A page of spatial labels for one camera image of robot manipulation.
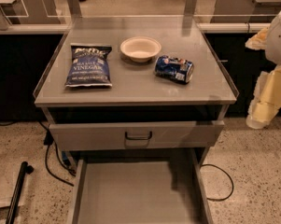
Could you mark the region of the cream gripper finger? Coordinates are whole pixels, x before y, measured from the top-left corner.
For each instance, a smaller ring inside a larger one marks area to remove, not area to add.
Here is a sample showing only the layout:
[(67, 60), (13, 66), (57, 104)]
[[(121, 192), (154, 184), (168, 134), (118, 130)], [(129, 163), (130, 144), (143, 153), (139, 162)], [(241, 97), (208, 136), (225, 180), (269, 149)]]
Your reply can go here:
[(246, 125), (262, 129), (270, 124), (281, 108), (281, 65), (270, 73), (260, 73), (253, 95)]
[(246, 47), (253, 50), (266, 49), (267, 34), (268, 28), (262, 28), (246, 41)]

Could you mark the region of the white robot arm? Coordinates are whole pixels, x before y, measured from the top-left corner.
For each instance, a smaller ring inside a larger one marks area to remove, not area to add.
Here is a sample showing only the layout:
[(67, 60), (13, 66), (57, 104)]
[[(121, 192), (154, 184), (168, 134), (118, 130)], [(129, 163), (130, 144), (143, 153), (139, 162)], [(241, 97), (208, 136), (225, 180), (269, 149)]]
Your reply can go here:
[(262, 129), (270, 124), (281, 108), (281, 11), (268, 28), (248, 39), (246, 47), (264, 49), (266, 59), (276, 64), (270, 73), (260, 73), (246, 118), (248, 127)]

